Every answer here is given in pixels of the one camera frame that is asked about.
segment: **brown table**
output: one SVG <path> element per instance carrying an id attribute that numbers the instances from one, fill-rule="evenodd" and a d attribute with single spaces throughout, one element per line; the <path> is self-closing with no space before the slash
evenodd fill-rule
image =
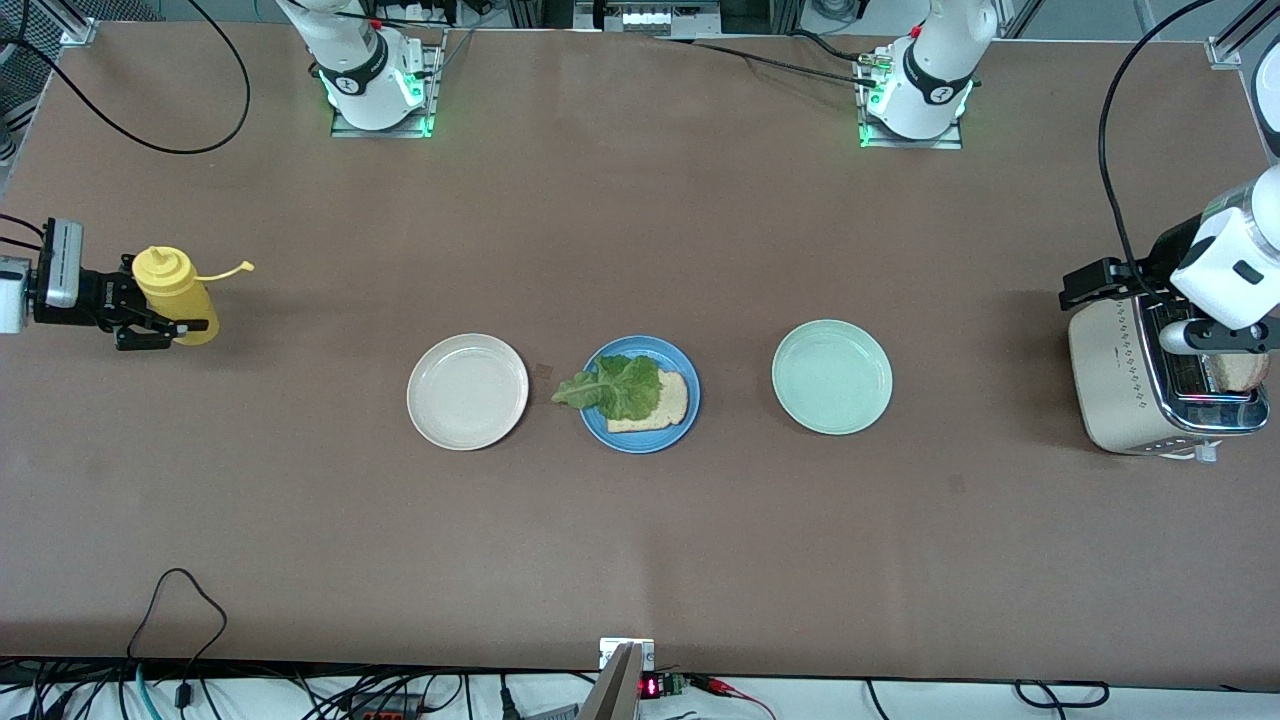
<path id="1" fill-rule="evenodd" d="M 433 140 L 330 141 L 293 31 L 230 32 L 255 92 L 230 146 L 146 151 L 54 83 L 5 200 L 83 222 L 87 266 L 173 243 L 259 270 L 216 286 L 206 347 L 0 342 L 0 652 L 119 655 L 184 565 L 230 614 L 224 657 L 590 667 L 631 633 L 717 673 L 1275 682 L 1274 432 L 1202 466 L 1106 455 L 1080 425 L 1055 291 L 1117 251 L 1094 129 L 1125 46 L 995 45 L 946 152 L 859 149 L 835 83 L 566 32 L 477 33 Z M 238 113 L 200 24 L 108 26 L 64 65 L 155 141 Z M 1135 238 L 1266 167 L 1198 45 L 1144 54 L 1111 145 Z M 851 437 L 803 430 L 769 384 L 782 336 L 824 316 L 893 363 Z M 470 331 L 521 352 L 532 402 L 499 445 L 447 452 L 404 382 Z M 681 346 L 704 387 L 654 456 L 549 404 L 627 333 Z M 175 585 L 141 650 L 189 655 L 212 626 Z"/>

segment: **metal frame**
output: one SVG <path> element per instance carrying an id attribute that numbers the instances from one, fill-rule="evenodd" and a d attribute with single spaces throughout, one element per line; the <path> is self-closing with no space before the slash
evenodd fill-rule
<path id="1" fill-rule="evenodd" d="M 1206 44 L 1208 61 L 1215 69 L 1240 67 L 1240 47 L 1257 37 L 1262 28 L 1280 15 L 1280 0 L 1256 0 L 1235 17 L 1222 32 L 1210 36 Z"/>
<path id="2" fill-rule="evenodd" d="M 1020 8 L 1018 0 L 996 0 L 1000 37 L 1021 37 L 1042 6 L 1044 6 L 1044 0 L 1024 0 Z"/>
<path id="3" fill-rule="evenodd" d="M 67 0 L 36 0 L 35 4 L 50 22 L 61 28 L 63 45 L 77 46 L 93 42 L 93 36 L 97 33 L 97 20 L 82 15 Z"/>

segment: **bread slice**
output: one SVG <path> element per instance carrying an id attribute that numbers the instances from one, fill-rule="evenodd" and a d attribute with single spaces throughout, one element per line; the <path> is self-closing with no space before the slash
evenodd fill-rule
<path id="1" fill-rule="evenodd" d="M 1271 356 L 1248 352 L 1208 355 L 1204 369 L 1213 378 L 1219 392 L 1244 392 L 1258 387 L 1262 380 L 1267 379 Z"/>
<path id="2" fill-rule="evenodd" d="M 684 423 L 685 413 L 689 411 L 689 386 L 685 384 L 685 377 L 659 370 L 658 380 L 662 383 L 662 395 L 658 396 L 657 410 L 644 420 L 605 420 L 605 428 L 611 433 L 639 433 Z"/>

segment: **cable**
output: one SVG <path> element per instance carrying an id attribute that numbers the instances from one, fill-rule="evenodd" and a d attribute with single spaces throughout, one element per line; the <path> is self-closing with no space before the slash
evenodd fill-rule
<path id="1" fill-rule="evenodd" d="M 191 685 L 187 684 L 187 679 L 191 676 L 191 669 L 192 666 L 196 665 L 196 662 L 205 653 L 205 651 L 209 650 L 215 642 L 218 642 L 218 638 L 223 637 L 223 633 L 227 632 L 227 611 L 223 610 L 223 606 L 219 605 L 216 600 L 214 600 L 212 597 L 209 596 L 207 592 L 205 592 L 205 588 L 200 584 L 200 580 L 197 580 L 196 577 L 191 574 L 191 570 L 187 570 L 186 568 L 169 568 L 168 570 L 160 574 L 160 578 L 156 580 L 155 587 L 151 589 L 151 601 L 147 602 L 147 611 L 142 614 L 142 621 L 138 623 L 138 626 L 133 630 L 133 635 L 129 637 L 129 644 L 125 646 L 124 648 L 124 656 L 129 660 L 134 661 L 137 660 L 137 656 L 133 655 L 133 646 L 138 642 L 138 637 L 142 634 L 142 630 L 147 626 L 147 620 L 151 619 L 151 612 L 156 607 L 156 600 L 159 600 L 160 597 L 160 588 L 164 587 L 165 579 L 168 579 L 169 575 L 173 575 L 174 573 L 178 573 L 179 575 L 187 578 L 187 580 L 191 583 L 191 587 L 196 589 L 196 594 L 198 594 L 201 600 L 204 600 L 210 607 L 212 607 L 214 611 L 218 612 L 219 619 L 221 620 L 220 624 L 218 625 L 218 632 L 214 633 L 214 637 L 209 638 L 209 641 L 205 642 L 205 644 L 200 646 L 200 650 L 196 651 L 196 655 L 192 655 L 191 659 L 187 660 L 187 664 L 183 665 L 182 667 L 182 675 L 179 678 L 179 693 L 184 692 L 186 700 L 177 702 L 177 705 L 178 705 L 179 717 L 182 717 L 182 720 L 186 720 L 187 705 L 189 703 L 191 700 Z M 141 662 L 137 664 L 137 667 L 134 670 L 134 679 L 138 685 L 138 696 L 142 697 L 142 705 L 143 707 L 146 707 L 147 714 L 151 715 L 151 720 L 163 720 L 160 717 L 160 714 L 156 712 L 155 705 L 151 702 L 151 696 L 147 692 L 146 683 L 142 682 Z M 123 687 L 124 684 L 123 679 L 120 680 L 120 684 Z M 205 684 L 204 678 L 201 678 L 201 688 L 205 691 L 205 697 L 207 698 L 209 687 Z M 122 710 L 124 707 L 123 692 L 124 691 L 122 689 L 120 691 Z"/>
<path id="2" fill-rule="evenodd" d="M 221 26 L 214 22 L 214 18 L 209 17 L 209 13 L 206 13 L 205 9 L 201 8 L 196 0 L 187 0 L 187 3 L 189 3 L 191 6 L 195 8 L 197 13 L 200 13 L 200 17 L 205 18 L 205 22 L 212 26 L 218 36 L 223 38 L 223 42 L 225 42 L 227 47 L 232 51 L 232 56 L 236 58 L 236 64 L 239 65 L 241 77 L 244 79 L 244 109 L 241 111 L 239 119 L 236 120 L 236 127 L 233 127 L 232 131 L 227 133 L 227 136 L 219 140 L 218 142 L 214 142 L 212 145 L 206 145 L 204 147 L 195 147 L 191 150 L 165 147 L 163 145 L 156 145 L 155 142 L 138 137 L 137 135 L 129 132 L 119 123 L 113 120 L 110 117 L 108 117 L 106 113 L 100 110 L 99 106 L 95 105 L 93 101 L 90 100 L 87 95 L 84 95 L 84 92 L 79 88 L 79 86 L 77 86 L 76 82 L 72 81 L 72 78 L 67 77 L 67 73 L 58 67 L 56 61 L 54 61 L 49 55 L 45 55 L 44 51 L 41 51 L 31 42 L 27 42 L 26 38 L 23 37 L 0 38 L 0 45 L 3 44 L 17 45 L 18 47 L 24 47 L 26 50 L 36 55 L 36 58 L 38 58 L 41 63 L 49 65 L 49 69 L 52 70 L 59 78 L 61 78 L 63 82 L 67 83 L 67 87 L 69 87 L 72 92 L 74 92 L 76 96 L 79 97 L 81 102 L 83 102 L 86 108 L 88 108 L 95 115 L 97 115 L 100 120 L 106 123 L 115 132 L 132 140 L 133 142 L 137 142 L 138 145 L 148 150 L 155 150 L 156 152 L 164 152 L 166 155 L 200 155 L 202 152 L 210 152 L 218 150 L 219 147 L 230 142 L 237 135 L 239 135 L 241 128 L 244 127 L 244 120 L 248 119 L 248 106 L 250 106 L 250 99 L 252 96 L 252 83 L 248 79 L 248 69 L 244 68 L 244 60 L 241 58 L 239 50 L 236 49 L 236 44 L 232 42 L 232 38 L 227 37 L 227 33 L 223 32 Z"/>
<path id="3" fill-rule="evenodd" d="M 817 33 L 809 32 L 806 29 L 796 28 L 796 29 L 788 32 L 787 35 L 790 35 L 792 37 L 806 37 L 806 38 L 817 42 L 818 47 L 822 47 L 822 50 L 824 53 L 827 53 L 828 55 L 835 55 L 836 58 L 840 58 L 841 60 L 846 60 L 846 61 L 850 61 L 850 63 L 856 63 L 858 61 L 858 54 L 856 53 L 841 53 L 840 50 L 836 50 L 835 47 L 832 47 L 829 42 L 827 42 L 826 40 L 823 40 L 822 36 L 819 36 Z"/>
<path id="4" fill-rule="evenodd" d="M 138 662 L 137 667 L 133 669 L 133 683 L 138 688 L 138 697 L 142 698 L 142 707 L 147 710 L 147 715 L 151 720 L 164 720 L 160 717 L 160 712 L 156 711 L 156 703 L 151 702 L 151 692 L 147 691 L 147 684 L 142 679 L 142 664 Z"/>
<path id="5" fill-rule="evenodd" d="M 754 697 L 744 693 L 742 691 L 735 688 L 733 685 L 726 683 L 724 680 L 721 680 L 719 678 L 712 678 L 709 675 L 700 675 L 700 674 L 696 674 L 696 673 L 690 673 L 690 674 L 685 675 L 685 679 L 689 680 L 690 685 L 692 685 L 692 687 L 695 687 L 695 688 L 698 688 L 700 691 L 709 692 L 713 696 L 717 696 L 717 697 L 730 697 L 730 698 L 733 698 L 733 700 L 745 700 L 746 702 L 755 703 L 755 705 L 760 706 L 760 708 L 763 708 L 765 712 L 769 714 L 769 720 L 778 720 L 778 716 L 773 714 L 773 708 L 772 707 L 769 707 L 768 705 L 760 702 L 759 700 L 755 700 Z"/>
<path id="6" fill-rule="evenodd" d="M 439 711 L 444 710 L 445 707 L 453 705 L 453 701 L 458 700 L 458 694 L 462 693 L 462 678 L 465 678 L 466 675 L 463 675 L 461 673 L 458 674 L 458 688 L 456 691 L 453 691 L 453 694 L 449 696 L 449 700 L 444 701 L 438 707 L 431 707 L 430 705 L 426 705 L 426 691 L 430 689 L 431 683 L 434 683 L 435 678 L 438 678 L 438 676 L 439 675 L 431 675 L 431 679 L 426 682 L 426 687 L 422 688 L 422 710 L 425 710 L 429 714 L 430 712 L 439 712 Z"/>
<path id="7" fill-rule="evenodd" d="M 791 63 L 783 63 L 782 60 L 774 60 L 772 58 L 762 58 L 760 55 L 755 55 L 755 54 L 751 54 L 751 53 L 744 53 L 741 50 L 733 50 L 731 47 L 722 47 L 719 45 L 699 45 L 696 42 L 691 42 L 690 45 L 692 45 L 694 47 L 704 47 L 707 50 L 714 50 L 717 53 L 726 53 L 728 55 L 737 55 L 739 58 L 744 58 L 746 60 L 755 60 L 756 63 L 764 63 L 765 65 L 773 65 L 776 68 L 782 68 L 785 70 L 791 70 L 791 72 L 796 72 L 796 73 L 804 73 L 804 74 L 809 74 L 809 76 L 814 76 L 814 77 L 824 77 L 824 78 L 828 78 L 828 79 L 838 79 L 840 82 L 849 82 L 849 83 L 852 83 L 852 85 L 860 85 L 863 87 L 876 87 L 876 81 L 873 81 L 870 78 L 860 78 L 860 77 L 854 77 L 854 76 L 842 76 L 842 74 L 837 74 L 837 73 L 828 73 L 827 70 L 818 70 L 818 69 L 814 69 L 814 68 L 805 68 L 803 65 L 792 65 Z"/>
<path id="8" fill-rule="evenodd" d="M 23 242 L 20 240 L 14 240 L 12 237 L 4 237 L 3 234 L 0 234 L 0 242 L 8 243 L 8 245 L 15 245 L 18 247 L 26 247 L 27 250 L 35 250 L 36 252 L 40 252 L 40 246 L 38 245 L 32 245 L 29 242 Z"/>
<path id="9" fill-rule="evenodd" d="M 1037 688 L 1041 689 L 1041 692 L 1044 693 L 1046 697 L 1048 697 L 1048 702 L 1042 702 L 1027 697 L 1027 693 L 1023 692 L 1023 685 L 1036 685 Z M 1061 700 L 1057 698 L 1057 694 L 1055 694 L 1053 691 L 1041 680 L 1014 680 L 1014 692 L 1018 694 L 1018 700 L 1023 701 L 1024 703 L 1032 707 L 1036 707 L 1038 710 L 1057 711 L 1059 720 L 1066 720 L 1068 710 L 1091 710 L 1093 707 L 1102 706 L 1108 700 L 1111 700 L 1111 685 L 1107 685 L 1106 683 L 1059 683 L 1059 685 L 1100 688 L 1102 691 L 1102 696 L 1098 697 L 1097 700 L 1089 700 L 1083 702 L 1062 702 Z"/>
<path id="10" fill-rule="evenodd" d="M 36 223 L 32 223 L 29 220 L 23 220 L 22 218 L 15 218 L 15 217 L 9 215 L 6 213 L 0 213 L 0 220 L 8 220 L 10 223 L 19 224 L 19 225 L 27 228 L 28 231 L 36 233 L 36 236 L 40 237 L 40 240 L 45 240 L 45 231 L 40 229 L 36 225 Z"/>
<path id="11" fill-rule="evenodd" d="M 760 701 L 755 700 L 754 697 L 744 693 L 742 691 L 733 691 L 733 693 L 735 694 L 731 696 L 731 697 L 736 697 L 737 700 L 745 700 L 746 702 L 754 702 L 755 705 L 759 705 L 760 707 L 764 708 L 765 712 L 769 714 L 769 720 L 778 720 L 778 716 L 773 714 L 773 708 L 771 708 L 768 705 L 764 705 L 763 702 L 760 702 Z"/>
<path id="12" fill-rule="evenodd" d="M 1129 242 L 1129 231 L 1125 229 L 1124 215 L 1120 213 L 1120 201 L 1116 200 L 1115 188 L 1111 186 L 1111 172 L 1107 169 L 1107 119 L 1111 117 L 1111 102 L 1115 100 L 1116 87 L 1120 86 L 1120 78 L 1124 77 L 1125 70 L 1129 69 L 1129 64 L 1133 63 L 1133 59 L 1138 55 L 1138 53 L 1142 51 L 1142 49 L 1146 47 L 1153 37 L 1160 35 L 1160 31 L 1165 29 L 1179 18 L 1215 1 L 1216 0 L 1194 0 L 1188 3 L 1178 10 L 1174 10 L 1172 14 L 1160 20 L 1149 31 L 1147 31 L 1147 35 L 1143 35 L 1142 40 L 1139 40 L 1129 50 L 1129 54 L 1125 55 L 1124 61 L 1121 61 L 1120 67 L 1116 69 L 1115 77 L 1111 78 L 1111 86 L 1107 87 L 1106 99 L 1102 101 L 1102 115 L 1098 118 L 1098 172 L 1102 174 L 1102 190 L 1107 193 L 1107 202 L 1111 205 L 1111 214 L 1116 222 L 1116 232 L 1120 234 L 1120 247 L 1124 249 L 1125 264 L 1129 265 L 1129 272 L 1138 282 L 1138 286 L 1142 287 L 1147 295 L 1156 299 L 1157 302 L 1160 300 L 1160 295 L 1157 295 L 1156 291 L 1147 284 L 1147 281 L 1142 277 L 1142 273 L 1138 269 L 1138 260 L 1134 259 L 1133 245 Z"/>
<path id="13" fill-rule="evenodd" d="M 876 684 L 867 680 L 867 692 L 872 696 L 872 705 L 876 706 L 876 712 L 879 714 L 881 720 L 888 720 L 888 714 L 884 712 L 884 707 L 879 703 L 879 697 L 876 694 Z"/>
<path id="14" fill-rule="evenodd" d="M 307 700 L 311 701 L 311 708 L 316 711 L 316 715 L 319 715 L 320 717 L 324 717 L 324 715 L 320 712 L 320 703 L 316 702 L 316 696 L 315 696 L 315 693 L 311 692 L 311 685 L 307 684 L 307 679 L 302 676 L 302 673 L 300 673 L 297 667 L 293 669 L 293 674 L 298 676 L 298 683 L 301 683 L 302 684 L 302 689 L 306 691 Z"/>
<path id="15" fill-rule="evenodd" d="M 200 691 L 205 693 L 205 701 L 209 702 L 209 710 L 214 714 L 214 720 L 223 720 L 223 714 L 218 711 L 214 696 L 209 694 L 209 683 L 205 682 L 205 675 L 200 671 L 200 667 L 196 667 L 196 678 L 200 679 Z"/>
<path id="16" fill-rule="evenodd" d="M 134 661 L 137 660 L 137 656 L 133 655 L 133 646 L 138 642 L 138 635 L 142 634 L 143 628 L 147 626 L 147 620 L 151 619 L 151 612 L 156 607 L 156 598 L 160 597 L 160 588 L 164 585 L 165 579 L 169 575 L 173 575 L 174 573 L 178 573 L 179 575 L 187 578 L 187 580 L 191 582 L 191 587 L 193 587 L 196 589 L 196 593 L 206 603 L 209 603 L 209 606 L 212 607 L 218 612 L 218 616 L 221 619 L 221 624 L 218 626 L 218 632 L 214 633 L 214 637 L 209 638 L 209 641 L 204 646 L 201 646 L 198 651 L 196 651 L 196 655 L 192 655 L 191 660 L 187 661 L 187 666 L 182 671 L 182 679 L 183 679 L 183 682 L 186 682 L 187 673 L 191 670 L 191 666 L 197 660 L 200 660 L 200 656 L 204 655 L 205 651 L 209 650 L 210 646 L 212 646 L 215 642 L 218 642 L 218 638 L 223 637 L 223 633 L 227 632 L 227 611 L 223 610 L 221 605 L 218 605 L 216 600 L 209 597 L 209 593 L 205 592 L 204 587 L 201 587 L 200 580 L 197 580 L 196 577 L 191 574 L 191 570 L 187 570 L 186 568 L 169 568 L 168 570 L 165 570 L 160 575 L 160 579 L 156 580 L 156 585 L 151 591 L 151 602 L 147 603 L 147 611 L 142 615 L 142 621 L 138 623 L 137 629 L 133 630 L 133 635 L 129 637 L 129 644 L 125 646 L 124 655 L 129 660 L 134 660 Z"/>

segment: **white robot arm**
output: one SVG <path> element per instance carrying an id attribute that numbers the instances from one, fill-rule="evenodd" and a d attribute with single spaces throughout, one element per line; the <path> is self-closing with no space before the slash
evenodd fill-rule
<path id="1" fill-rule="evenodd" d="M 1262 136 L 1280 150 L 1280 37 L 1253 77 Z M 1175 355 L 1280 350 L 1280 167 L 1216 197 L 1197 217 L 1169 229 L 1138 263 L 1106 258 L 1066 277 L 1062 309 L 1155 291 L 1166 302 L 1185 299 L 1189 320 L 1165 327 L 1160 345 Z"/>
<path id="2" fill-rule="evenodd" d="M 329 102 L 352 126 L 387 129 L 421 108 L 422 42 L 364 18 L 356 0 L 276 0 L 316 59 Z"/>
<path id="3" fill-rule="evenodd" d="M 992 0 L 932 0 L 916 29 L 878 51 L 892 64 L 867 111 L 902 137 L 938 137 L 964 110 L 996 28 Z"/>

